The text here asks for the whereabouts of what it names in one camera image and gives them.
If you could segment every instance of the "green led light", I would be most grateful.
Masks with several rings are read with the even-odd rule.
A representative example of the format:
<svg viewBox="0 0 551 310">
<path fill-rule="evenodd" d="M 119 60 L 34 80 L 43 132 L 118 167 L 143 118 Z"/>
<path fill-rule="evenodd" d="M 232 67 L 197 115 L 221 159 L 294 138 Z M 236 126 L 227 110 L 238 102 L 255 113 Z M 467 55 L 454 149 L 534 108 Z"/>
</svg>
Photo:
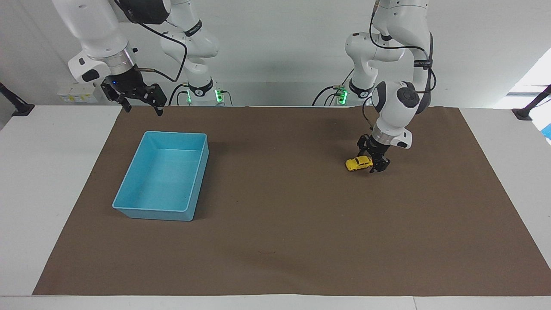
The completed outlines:
<svg viewBox="0 0 551 310">
<path fill-rule="evenodd" d="M 215 89 L 214 91 L 216 92 L 216 101 L 218 103 L 221 103 L 222 101 L 224 101 L 224 96 L 220 94 L 220 91 L 218 91 L 217 89 Z"/>
<path fill-rule="evenodd" d="M 340 105 L 346 105 L 346 98 L 348 97 L 348 91 L 342 90 L 341 97 L 339 98 Z"/>
</svg>

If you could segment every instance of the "plastic bin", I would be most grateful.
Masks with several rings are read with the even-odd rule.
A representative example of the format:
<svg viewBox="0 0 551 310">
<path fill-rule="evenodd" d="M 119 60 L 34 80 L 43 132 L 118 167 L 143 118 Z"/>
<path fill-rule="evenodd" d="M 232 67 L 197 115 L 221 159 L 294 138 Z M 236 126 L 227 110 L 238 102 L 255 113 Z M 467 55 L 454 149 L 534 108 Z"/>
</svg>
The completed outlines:
<svg viewBox="0 0 551 310">
<path fill-rule="evenodd" d="M 193 220 L 208 155 L 204 133 L 146 132 L 113 208 L 130 218 Z"/>
<path fill-rule="evenodd" d="M 551 124 L 549 124 L 547 127 L 545 127 L 542 130 L 542 133 L 547 139 L 551 140 Z"/>
</svg>

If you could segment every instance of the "black cable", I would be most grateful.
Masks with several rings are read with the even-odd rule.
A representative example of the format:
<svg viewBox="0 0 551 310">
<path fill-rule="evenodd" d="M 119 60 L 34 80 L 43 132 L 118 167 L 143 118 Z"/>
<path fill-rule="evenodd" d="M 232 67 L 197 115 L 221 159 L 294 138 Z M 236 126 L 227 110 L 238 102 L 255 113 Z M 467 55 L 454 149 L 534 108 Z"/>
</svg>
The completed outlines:
<svg viewBox="0 0 551 310">
<path fill-rule="evenodd" d="M 119 2 L 118 0 L 115 0 L 115 4 L 124 12 L 124 9 L 122 8 L 122 6 L 121 6 L 121 4 L 120 4 L 120 2 Z M 142 26 L 143 28 L 146 28 L 147 30 L 151 31 L 152 33 L 154 33 L 154 34 L 156 34 L 156 35 L 158 35 L 158 36 L 160 36 L 160 37 L 162 37 L 162 38 L 165 38 L 165 39 L 167 39 L 167 40 L 169 40 L 169 41 L 172 41 L 172 42 L 174 42 L 174 43 L 178 43 L 178 44 L 180 44 L 181 46 L 183 46 L 183 48 L 185 49 L 185 52 L 184 52 L 184 54 L 183 54 L 182 64 L 180 64 L 180 69 L 178 70 L 178 75 L 176 76 L 175 79 L 170 78 L 168 75 L 166 75 L 166 74 L 164 74 L 164 73 L 162 73 L 162 72 L 160 72 L 159 70 L 156 70 L 156 69 L 153 69 L 153 72 L 152 72 L 152 73 L 157 73 L 157 74 L 159 74 L 159 75 L 165 77 L 166 79 L 168 79 L 168 80 L 171 81 L 171 82 L 174 82 L 174 83 L 178 82 L 178 79 L 180 79 L 180 76 L 182 75 L 183 66 L 184 66 L 184 64 L 186 63 L 186 58 L 187 58 L 187 46 L 186 46 L 184 43 L 182 43 L 182 42 L 180 42 L 180 41 L 178 41 L 178 40 L 175 40 L 175 39 L 173 39 L 173 38 L 170 38 L 170 37 L 168 37 L 168 36 L 166 36 L 166 35 L 164 35 L 164 34 L 158 32 L 158 31 L 156 31 L 156 30 L 154 30 L 154 29 L 152 29 L 152 28 L 150 28 L 150 27 L 148 27 L 148 26 L 146 26 L 146 25 L 144 25 L 144 24 L 142 24 L 142 23 L 136 23 L 136 24 Z"/>
<path fill-rule="evenodd" d="M 375 42 L 375 40 L 373 39 L 373 32 L 371 31 L 373 29 L 373 19 L 375 19 L 375 14 L 373 14 L 371 16 L 371 23 L 369 24 L 369 38 L 371 38 L 371 42 L 377 46 L 377 47 L 380 47 L 382 49 L 385 49 L 385 50 L 403 50 L 403 49 L 416 49 L 416 50 L 421 50 L 425 53 L 425 56 L 427 56 L 427 58 L 429 57 L 429 55 L 426 54 L 426 51 L 424 48 L 422 47 L 419 47 L 419 46 L 412 46 L 412 45 L 408 45 L 408 46 L 396 46 L 396 47 L 389 47 L 389 46 L 382 46 L 382 45 L 379 45 Z"/>
<path fill-rule="evenodd" d="M 220 93 L 221 93 L 221 94 L 228 94 L 228 96 L 230 97 L 230 104 L 231 104 L 232 106 L 234 105 L 234 101 L 233 101 L 233 99 L 231 98 L 230 92 L 228 92 L 227 90 L 222 90 Z"/>
<path fill-rule="evenodd" d="M 187 90 L 183 90 L 181 92 L 178 93 L 178 95 L 176 95 L 176 105 L 180 105 L 180 95 L 181 94 L 187 94 Z"/>
<path fill-rule="evenodd" d="M 172 94 L 170 95 L 169 106 L 172 104 L 172 99 L 174 98 L 174 95 L 176 94 L 178 89 L 180 89 L 180 87 L 186 87 L 186 84 L 178 84 L 178 86 L 174 88 L 174 90 L 172 91 Z"/>
<path fill-rule="evenodd" d="M 538 107 L 540 107 L 540 106 L 546 104 L 546 103 L 549 102 L 549 101 L 551 101 L 551 99 L 547 100 L 547 101 L 544 102 L 544 103 L 540 103 L 540 104 L 536 105 L 534 108 L 538 108 Z"/>
<path fill-rule="evenodd" d="M 331 94 L 329 96 L 327 96 L 327 98 L 325 99 L 325 102 L 323 103 L 323 106 L 326 106 L 327 105 L 327 101 L 329 100 L 329 98 L 333 97 L 333 99 L 331 100 L 331 102 L 333 102 L 333 100 L 335 99 L 335 97 L 338 96 L 338 94 Z"/>
<path fill-rule="evenodd" d="M 348 78 L 352 75 L 352 72 L 354 72 L 354 69 L 352 69 L 352 71 L 350 71 L 350 73 L 345 77 L 344 81 L 341 83 L 342 86 L 344 86 L 344 84 L 346 83 L 346 80 L 348 80 Z M 335 92 L 335 97 L 339 94 L 339 91 L 336 91 Z M 335 97 L 333 97 L 333 99 L 331 99 L 331 103 L 329 104 L 329 106 L 333 105 L 333 101 L 335 100 Z"/>
<path fill-rule="evenodd" d="M 368 117 L 365 115 L 365 104 L 368 103 L 368 100 L 371 99 L 371 98 L 372 98 L 372 96 L 369 96 L 369 97 L 367 97 L 367 99 L 365 99 L 364 104 L 361 105 L 361 113 L 364 115 L 365 120 L 368 121 L 369 126 L 370 126 L 369 129 L 373 130 L 373 128 L 375 128 L 375 127 L 373 126 L 373 123 L 372 123 L 372 122 L 368 119 Z"/>
<path fill-rule="evenodd" d="M 328 86 L 326 88 L 324 88 L 317 96 L 316 96 L 316 99 L 314 99 L 314 102 L 312 103 L 312 106 L 315 106 L 316 105 L 316 101 L 321 97 L 321 95 L 323 95 L 324 92 L 330 90 L 330 89 L 333 89 L 333 86 Z"/>
<path fill-rule="evenodd" d="M 373 32 L 372 32 L 372 29 L 373 29 L 373 20 L 375 19 L 375 14 L 371 15 L 371 22 L 369 24 L 369 38 L 371 39 L 371 42 L 377 46 L 377 47 L 380 47 L 382 49 L 386 49 L 386 50 L 401 50 L 401 49 L 417 49 L 417 50 L 420 50 L 420 51 L 423 51 L 425 53 L 425 56 L 427 58 L 430 58 L 429 55 L 427 55 L 427 52 L 424 48 L 422 47 L 419 47 L 419 46 L 412 46 L 412 45 L 408 45 L 408 46 L 397 46 L 397 47 L 388 47 L 388 46 L 382 46 L 382 45 L 379 45 L 375 42 L 375 40 L 373 39 Z M 430 89 L 430 90 L 427 90 L 427 91 L 423 91 L 423 92 L 417 92 L 418 94 L 428 94 L 430 92 L 432 92 L 435 88 L 436 88 L 436 75 L 434 74 L 434 71 L 432 69 L 432 67 L 429 68 L 430 70 L 430 73 L 433 78 L 434 78 L 434 86 Z"/>
<path fill-rule="evenodd" d="M 416 92 L 416 93 L 418 93 L 418 94 L 428 94 L 428 93 L 432 92 L 432 91 L 436 88 L 436 83 L 437 83 L 437 81 L 436 81 L 436 75 L 434 74 L 434 71 L 433 71 L 432 68 L 429 68 L 429 74 L 432 75 L 432 77 L 433 77 L 433 79 L 434 79 L 434 85 L 433 85 L 433 87 L 432 87 L 431 89 L 429 89 L 429 90 L 424 91 L 424 92 Z"/>
</svg>

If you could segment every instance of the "toy car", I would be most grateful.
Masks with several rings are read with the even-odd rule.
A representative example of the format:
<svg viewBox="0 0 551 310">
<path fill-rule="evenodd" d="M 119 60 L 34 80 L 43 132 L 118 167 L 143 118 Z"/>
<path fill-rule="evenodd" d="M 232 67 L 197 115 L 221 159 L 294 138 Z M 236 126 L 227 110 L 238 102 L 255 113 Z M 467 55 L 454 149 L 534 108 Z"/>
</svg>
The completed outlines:
<svg viewBox="0 0 551 310">
<path fill-rule="evenodd" d="M 356 171 L 373 167 L 373 161 L 368 156 L 359 156 L 346 161 L 348 171 Z"/>
</svg>

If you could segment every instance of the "brown mat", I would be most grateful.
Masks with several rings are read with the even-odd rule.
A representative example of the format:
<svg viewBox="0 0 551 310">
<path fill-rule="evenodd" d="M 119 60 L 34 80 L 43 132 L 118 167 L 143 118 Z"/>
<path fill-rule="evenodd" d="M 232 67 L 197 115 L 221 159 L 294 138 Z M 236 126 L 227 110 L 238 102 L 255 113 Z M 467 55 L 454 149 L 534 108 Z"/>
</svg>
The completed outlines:
<svg viewBox="0 0 551 310">
<path fill-rule="evenodd" d="M 350 173 L 360 108 L 135 107 L 34 294 L 551 295 L 551 271 L 459 110 L 431 108 L 409 128 L 414 147 L 391 149 L 388 171 Z M 193 222 L 111 208 L 147 130 L 208 134 Z"/>
</svg>

